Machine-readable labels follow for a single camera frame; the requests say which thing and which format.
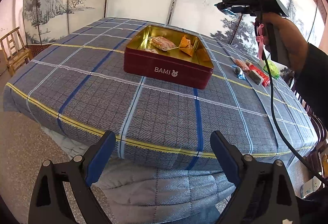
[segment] wooden chair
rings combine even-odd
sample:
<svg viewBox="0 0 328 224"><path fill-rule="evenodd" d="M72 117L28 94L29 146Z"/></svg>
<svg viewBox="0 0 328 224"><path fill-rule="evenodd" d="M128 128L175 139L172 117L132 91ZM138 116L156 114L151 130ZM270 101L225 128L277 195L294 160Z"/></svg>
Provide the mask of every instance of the wooden chair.
<svg viewBox="0 0 328 224"><path fill-rule="evenodd" d="M14 75L14 73L17 71L17 69L20 66L22 66L24 63L27 64L29 62L29 60L31 60L33 58L31 50L28 49L24 45L24 42L22 40L22 37L21 37L18 29L19 29L19 27L15 28L14 30L7 33L5 36L3 36L0 39L1 48L2 48L2 51L5 55L7 68L8 68L9 74L11 76ZM15 37L14 37L15 32L17 32L19 41L22 44L21 49L19 49L19 45L15 41ZM9 49L10 57L7 56L7 53L5 51L5 47L4 47L4 44L3 44L4 39L6 39L6 41L7 41L7 47Z"/></svg>

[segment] person's arm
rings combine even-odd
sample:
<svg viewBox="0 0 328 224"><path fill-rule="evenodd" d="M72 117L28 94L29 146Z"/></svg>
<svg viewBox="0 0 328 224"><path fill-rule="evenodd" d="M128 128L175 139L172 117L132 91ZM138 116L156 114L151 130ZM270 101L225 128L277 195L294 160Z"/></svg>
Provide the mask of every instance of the person's arm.
<svg viewBox="0 0 328 224"><path fill-rule="evenodd" d="M296 91L309 104L328 129L328 56L309 44L288 19L274 13L263 13L263 23L272 23L279 29L291 67L295 71Z"/></svg>

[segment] hand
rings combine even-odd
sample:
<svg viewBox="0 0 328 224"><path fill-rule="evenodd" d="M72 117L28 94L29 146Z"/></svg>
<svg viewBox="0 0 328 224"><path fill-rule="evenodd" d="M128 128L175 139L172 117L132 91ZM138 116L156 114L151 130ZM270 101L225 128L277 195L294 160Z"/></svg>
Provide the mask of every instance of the hand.
<svg viewBox="0 0 328 224"><path fill-rule="evenodd" d="M264 25L266 23L272 23L273 26L278 28L281 39L288 51L288 56L291 63L290 69L300 73L305 64L309 45L299 29L290 20L284 19L272 12L263 13L262 19ZM265 46L265 49L270 52L269 45Z"/></svg>

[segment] plaid tablecloth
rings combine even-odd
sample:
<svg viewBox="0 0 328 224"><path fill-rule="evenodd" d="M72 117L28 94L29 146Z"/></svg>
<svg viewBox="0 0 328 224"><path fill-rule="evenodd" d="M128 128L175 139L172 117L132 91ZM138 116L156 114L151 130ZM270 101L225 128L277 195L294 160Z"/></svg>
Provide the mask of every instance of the plaid tablecloth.
<svg viewBox="0 0 328 224"><path fill-rule="evenodd" d="M126 44L143 20L104 18L60 39L20 68L4 89L4 110L19 111L64 136L91 145L106 130L116 134L121 158L166 169L220 170L210 135L220 130L246 154L286 165L293 155L280 139L270 109L270 88L240 80L232 57L253 57L192 31L214 64L204 90L127 74ZM317 141L300 103L282 79L274 80L282 132L300 154Z"/></svg>

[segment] black sleeve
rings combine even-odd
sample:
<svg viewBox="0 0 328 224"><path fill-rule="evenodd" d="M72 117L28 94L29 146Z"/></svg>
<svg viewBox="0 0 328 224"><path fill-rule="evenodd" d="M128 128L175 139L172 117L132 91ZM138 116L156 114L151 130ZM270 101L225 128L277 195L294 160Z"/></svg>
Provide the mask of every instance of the black sleeve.
<svg viewBox="0 0 328 224"><path fill-rule="evenodd" d="M296 75L296 91L328 129L328 56L309 44L302 72Z"/></svg>

